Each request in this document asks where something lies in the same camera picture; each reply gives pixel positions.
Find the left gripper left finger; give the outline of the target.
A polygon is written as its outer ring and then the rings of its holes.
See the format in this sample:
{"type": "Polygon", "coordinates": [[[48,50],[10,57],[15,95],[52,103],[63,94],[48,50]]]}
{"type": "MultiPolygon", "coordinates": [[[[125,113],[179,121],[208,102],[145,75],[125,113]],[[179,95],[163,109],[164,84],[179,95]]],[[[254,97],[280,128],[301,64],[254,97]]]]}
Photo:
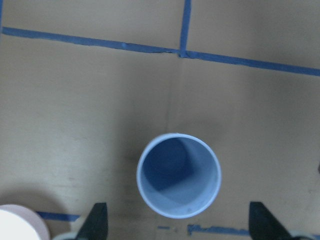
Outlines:
{"type": "Polygon", "coordinates": [[[108,231],[107,203],[95,203],[78,231],[75,240],[106,240],[108,231]]]}

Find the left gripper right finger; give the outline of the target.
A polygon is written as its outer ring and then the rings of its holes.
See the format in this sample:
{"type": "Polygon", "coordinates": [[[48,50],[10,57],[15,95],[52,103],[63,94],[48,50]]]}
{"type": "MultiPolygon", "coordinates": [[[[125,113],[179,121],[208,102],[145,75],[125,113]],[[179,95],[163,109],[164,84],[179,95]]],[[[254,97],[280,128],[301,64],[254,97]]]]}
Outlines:
{"type": "Polygon", "coordinates": [[[297,240],[259,201],[251,201],[248,214],[248,231],[253,240],[297,240]]]}

